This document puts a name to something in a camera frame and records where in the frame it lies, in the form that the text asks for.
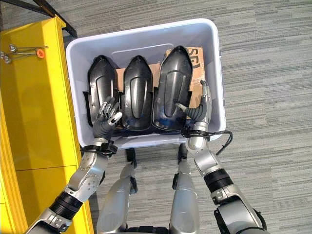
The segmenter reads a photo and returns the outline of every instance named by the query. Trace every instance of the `metal tool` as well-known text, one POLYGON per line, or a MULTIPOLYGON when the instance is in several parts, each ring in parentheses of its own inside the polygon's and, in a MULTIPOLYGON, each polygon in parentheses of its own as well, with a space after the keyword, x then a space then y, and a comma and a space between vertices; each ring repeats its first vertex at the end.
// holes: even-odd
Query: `metal tool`
POLYGON ((9 44, 10 53, 0 52, 0 58, 4 60, 5 63, 11 63, 13 60, 20 58, 36 55, 38 58, 42 59, 45 57, 45 52, 41 48, 48 48, 48 46, 39 47, 17 47, 14 44, 9 44))
POLYGON ((40 48, 48 48, 48 46, 17 47, 14 44, 9 44, 10 51, 15 54, 17 54, 20 49, 22 49, 22 52, 26 52, 26 51, 31 51, 31 50, 37 50, 40 48))

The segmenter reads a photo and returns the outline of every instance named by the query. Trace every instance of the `robotic wrist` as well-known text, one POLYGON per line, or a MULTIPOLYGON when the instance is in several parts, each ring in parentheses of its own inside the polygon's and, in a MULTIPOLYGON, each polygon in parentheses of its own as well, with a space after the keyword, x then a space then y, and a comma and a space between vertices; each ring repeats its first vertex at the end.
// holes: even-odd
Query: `robotic wrist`
POLYGON ((88 153, 97 153, 102 155, 108 155, 109 157, 111 155, 115 155, 117 152, 118 147, 114 145, 113 141, 107 141, 107 142, 100 142, 100 144, 97 145, 86 145, 81 151, 82 152, 88 152, 88 153))

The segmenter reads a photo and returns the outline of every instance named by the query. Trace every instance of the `black plastic part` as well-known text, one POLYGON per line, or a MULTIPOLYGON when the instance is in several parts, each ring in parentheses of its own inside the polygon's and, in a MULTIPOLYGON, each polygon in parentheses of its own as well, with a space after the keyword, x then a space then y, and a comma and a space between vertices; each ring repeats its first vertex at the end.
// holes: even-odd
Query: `black plastic part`
POLYGON ((153 74, 146 60, 138 55, 129 63, 123 75, 121 95, 122 126, 142 131, 151 126, 153 104, 153 74))
POLYGON ((187 159, 187 149, 186 149, 185 144, 180 144, 179 146, 178 163, 180 163, 182 159, 187 159))
POLYGON ((100 180, 98 185, 101 185, 101 183, 103 182, 104 179, 105 179, 105 171, 103 172, 102 179, 100 180))
POLYGON ((89 92, 83 92, 84 100, 86 102, 86 109, 87 109, 87 120, 88 124, 92 127, 92 120, 91 120, 91 113, 90 113, 90 107, 89 107, 89 92))
POLYGON ((243 233, 244 231, 249 230, 249 229, 258 229, 258 230, 266 231, 266 229, 259 228, 259 227, 248 227, 248 228, 245 228, 245 229, 243 229, 243 230, 238 231, 236 234, 241 234, 241 233, 243 233))
POLYGON ((72 220, 82 206, 82 202, 66 192, 62 192, 50 206, 51 211, 72 220))
POLYGON ((211 193, 220 188, 233 184, 230 176, 224 169, 216 170, 205 175, 204 180, 211 193))
POLYGON ((127 161, 133 163, 133 167, 137 168, 136 151, 133 148, 126 149, 127 161))
POLYGON ((220 212, 219 212, 219 209, 216 209, 214 211, 214 217, 215 217, 215 220, 216 220, 216 223, 219 227, 219 230, 221 232, 221 234, 230 234, 230 231, 228 229, 228 227, 226 226, 220 212))
POLYGON ((98 153, 98 154, 110 154, 115 155, 117 153, 118 147, 114 145, 113 141, 109 141, 108 143, 103 143, 101 146, 98 145, 86 145, 80 151, 82 152, 90 152, 90 153, 98 153))
POLYGON ((88 118, 93 124, 97 118, 100 106, 107 97, 114 97, 115 100, 118 100, 117 74, 108 58, 104 55, 94 58, 88 71, 88 83, 89 90, 86 107, 89 108, 87 113, 90 113, 90 117, 88 118))
POLYGON ((157 128, 178 131, 184 127, 186 114, 176 107, 176 103, 189 106, 192 73, 192 62, 183 46, 174 48, 163 61, 159 86, 154 89, 152 123, 157 128))
POLYGON ((136 194, 137 193, 137 180, 134 177, 130 177, 130 182, 131 182, 130 194, 136 194))
POLYGON ((169 234, 167 228, 156 228, 153 226, 140 226, 138 228, 128 228, 127 233, 155 233, 155 234, 169 234))
POLYGON ((179 179, 179 173, 175 174, 174 180, 172 181, 172 189, 176 190, 177 187, 177 180, 179 179))

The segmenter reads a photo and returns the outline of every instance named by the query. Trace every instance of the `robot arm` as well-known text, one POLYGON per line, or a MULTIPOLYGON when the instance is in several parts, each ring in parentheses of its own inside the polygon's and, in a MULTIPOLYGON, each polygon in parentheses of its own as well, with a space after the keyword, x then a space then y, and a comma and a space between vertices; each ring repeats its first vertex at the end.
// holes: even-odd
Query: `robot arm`
POLYGON ((218 206, 214 216, 220 232, 222 234, 268 234, 263 217, 252 208, 232 182, 216 154, 208 148, 211 96, 208 84, 205 81, 201 81, 201 84, 203 95, 197 108, 190 109, 179 103, 177 106, 195 122, 193 129, 188 132, 186 148, 193 156, 214 204, 218 206))
POLYGON ((83 202, 88 200, 104 180, 108 157, 117 151, 117 147, 109 140, 115 123, 122 117, 121 112, 115 114, 119 103, 113 107, 114 101, 112 98, 102 104, 93 126, 93 145, 84 147, 79 168, 53 204, 28 228, 27 234, 65 232, 83 202))

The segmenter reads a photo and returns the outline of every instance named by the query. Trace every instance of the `yellow cabinet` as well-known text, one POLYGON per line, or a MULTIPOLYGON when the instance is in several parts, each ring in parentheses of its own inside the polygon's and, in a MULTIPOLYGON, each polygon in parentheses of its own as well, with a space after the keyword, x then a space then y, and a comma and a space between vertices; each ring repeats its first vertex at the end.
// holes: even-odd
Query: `yellow cabinet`
MULTIPOLYGON (((25 231, 52 204, 81 159, 62 38, 64 26, 55 17, 0 32, 0 50, 6 53, 11 43, 48 46, 44 58, 29 56, 10 64, 0 60, 1 230, 8 228, 3 233, 25 231)), ((88 202, 68 232, 93 233, 88 202)))

